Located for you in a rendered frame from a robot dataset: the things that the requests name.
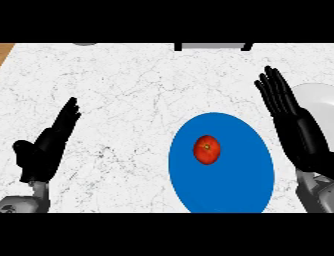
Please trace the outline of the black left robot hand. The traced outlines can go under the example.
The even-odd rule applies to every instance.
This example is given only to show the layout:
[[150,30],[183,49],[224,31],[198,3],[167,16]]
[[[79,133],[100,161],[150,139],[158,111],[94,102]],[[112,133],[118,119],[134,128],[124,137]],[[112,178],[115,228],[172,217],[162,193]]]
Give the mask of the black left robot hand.
[[53,178],[79,116],[77,98],[71,97],[59,111],[53,125],[43,130],[35,142],[15,141],[12,148],[16,165],[22,169],[19,178],[22,183],[48,182]]

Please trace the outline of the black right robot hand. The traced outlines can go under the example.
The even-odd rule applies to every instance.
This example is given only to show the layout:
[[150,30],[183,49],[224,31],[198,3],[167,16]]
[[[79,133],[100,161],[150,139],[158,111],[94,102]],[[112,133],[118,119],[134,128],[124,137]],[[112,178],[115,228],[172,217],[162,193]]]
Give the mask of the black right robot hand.
[[298,170],[334,180],[334,152],[313,115],[297,102],[291,87],[276,68],[264,67],[254,85],[268,110],[283,153]]

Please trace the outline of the red tomato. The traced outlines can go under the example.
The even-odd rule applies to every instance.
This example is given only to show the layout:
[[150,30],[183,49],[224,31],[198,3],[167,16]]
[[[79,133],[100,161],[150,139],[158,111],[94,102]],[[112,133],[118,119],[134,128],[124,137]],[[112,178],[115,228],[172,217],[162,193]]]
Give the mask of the red tomato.
[[220,156],[220,143],[211,135],[198,138],[193,144],[193,156],[201,164],[211,165]]

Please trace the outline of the blue plate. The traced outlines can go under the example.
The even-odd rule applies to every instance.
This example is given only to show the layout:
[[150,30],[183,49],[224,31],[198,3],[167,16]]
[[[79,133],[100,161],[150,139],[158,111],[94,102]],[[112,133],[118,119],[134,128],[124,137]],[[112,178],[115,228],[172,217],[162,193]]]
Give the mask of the blue plate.
[[[220,155],[204,165],[193,156],[198,139],[209,135]],[[168,154],[170,180],[190,212],[260,213],[268,203],[274,176],[263,139],[251,126],[224,113],[195,116],[178,129]]]

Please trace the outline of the grey appliance with black legs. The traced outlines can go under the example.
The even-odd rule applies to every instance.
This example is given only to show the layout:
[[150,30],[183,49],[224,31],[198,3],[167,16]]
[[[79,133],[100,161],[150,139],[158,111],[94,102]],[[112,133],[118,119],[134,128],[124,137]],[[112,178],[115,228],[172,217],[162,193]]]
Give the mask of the grey appliance with black legs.
[[249,51],[254,43],[174,43],[174,51],[183,49],[239,49]]

